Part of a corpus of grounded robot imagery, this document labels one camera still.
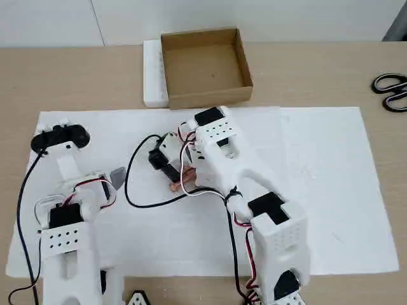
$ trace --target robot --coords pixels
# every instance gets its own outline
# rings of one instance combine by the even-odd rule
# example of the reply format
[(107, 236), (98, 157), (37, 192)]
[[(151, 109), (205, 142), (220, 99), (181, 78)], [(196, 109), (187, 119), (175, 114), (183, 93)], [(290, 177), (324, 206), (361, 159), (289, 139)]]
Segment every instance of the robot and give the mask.
[[(184, 137), (181, 129), (185, 127)], [(92, 222), (102, 209), (115, 203), (125, 169), (81, 173), (75, 155), (89, 140), (81, 125), (63, 124), (40, 132), (31, 143), (37, 153), (46, 145), (49, 156), (44, 157), (52, 158), (64, 180), (59, 197), (44, 198), (34, 209), (41, 226), (43, 305), (124, 304), (122, 275), (116, 268), (100, 270)], [(304, 305), (298, 292), (310, 279), (307, 215), (256, 156), (227, 107), (199, 112), (181, 123), (178, 133), (160, 137), (148, 161), (170, 179), (173, 191), (221, 197), (235, 224), (246, 228), (252, 269), (246, 303)], [(247, 201), (239, 187), (242, 177), (251, 178), (268, 192)], [(187, 182), (194, 182), (202, 191), (187, 191)], [(136, 291), (129, 304), (148, 305), (149, 301), (144, 292)]]

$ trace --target wooden table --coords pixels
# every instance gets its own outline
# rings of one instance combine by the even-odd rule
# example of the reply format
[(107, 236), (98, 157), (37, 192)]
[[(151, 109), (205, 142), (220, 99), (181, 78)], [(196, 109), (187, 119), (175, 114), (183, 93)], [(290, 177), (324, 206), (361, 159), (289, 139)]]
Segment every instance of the wooden table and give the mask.
[[(359, 106), (368, 131), (401, 271), (318, 276), (302, 292), (307, 304), (407, 304), (407, 114), (381, 107), (370, 91), (381, 72), (407, 74), (407, 43), (246, 44), (254, 80), (241, 105)], [(2, 211), (0, 261), (5, 265), (29, 141), (40, 111), (144, 108), (142, 47), (0, 50)], [(27, 283), (0, 277), (0, 300)], [(129, 279), (152, 304), (239, 304), (231, 278)], [(15, 304), (32, 304), (31, 293)]]

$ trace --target white paper sheet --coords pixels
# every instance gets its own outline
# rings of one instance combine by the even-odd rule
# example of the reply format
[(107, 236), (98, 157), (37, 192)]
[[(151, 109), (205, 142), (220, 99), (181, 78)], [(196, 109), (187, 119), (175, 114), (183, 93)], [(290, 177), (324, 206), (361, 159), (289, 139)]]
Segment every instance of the white paper sheet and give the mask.
[[(396, 249), (379, 190), (368, 138), (358, 108), (233, 109), (254, 149), (291, 187), (310, 217), (312, 274), (378, 273), (398, 270)], [(42, 112), (41, 124), (69, 118), (82, 124), (91, 142), (77, 158), (85, 173), (127, 166), (135, 146), (150, 133), (175, 130), (196, 110)], [(131, 171), (129, 195), (138, 204), (173, 197), (168, 181), (141, 151)], [(36, 268), (38, 228), (33, 204), (60, 180), (52, 161), (41, 160), (27, 185), (22, 224)], [(125, 201), (95, 222), (103, 266), (121, 265), (133, 276), (230, 276), (230, 238), (223, 204), (213, 196), (186, 198), (166, 207), (140, 210)], [(236, 228), (240, 273), (248, 275), (243, 230)], [(27, 273), (17, 230), (6, 273)]]

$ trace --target open cardboard box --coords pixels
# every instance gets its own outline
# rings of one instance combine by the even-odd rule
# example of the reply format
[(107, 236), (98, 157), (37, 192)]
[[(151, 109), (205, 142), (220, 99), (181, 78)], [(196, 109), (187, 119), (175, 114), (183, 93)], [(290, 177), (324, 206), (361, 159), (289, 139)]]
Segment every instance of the open cardboard box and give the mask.
[(253, 82), (239, 29), (163, 34), (161, 42), (170, 108), (250, 99)]

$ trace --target wall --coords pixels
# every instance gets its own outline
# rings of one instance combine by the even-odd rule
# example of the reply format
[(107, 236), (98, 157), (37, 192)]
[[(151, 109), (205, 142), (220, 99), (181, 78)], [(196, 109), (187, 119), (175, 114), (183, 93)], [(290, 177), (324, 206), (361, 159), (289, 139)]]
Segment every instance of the wall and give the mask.
[[(106, 44), (238, 25), (245, 41), (379, 41), (404, 0), (93, 0)], [(90, 0), (0, 0), (0, 46), (103, 41)]]

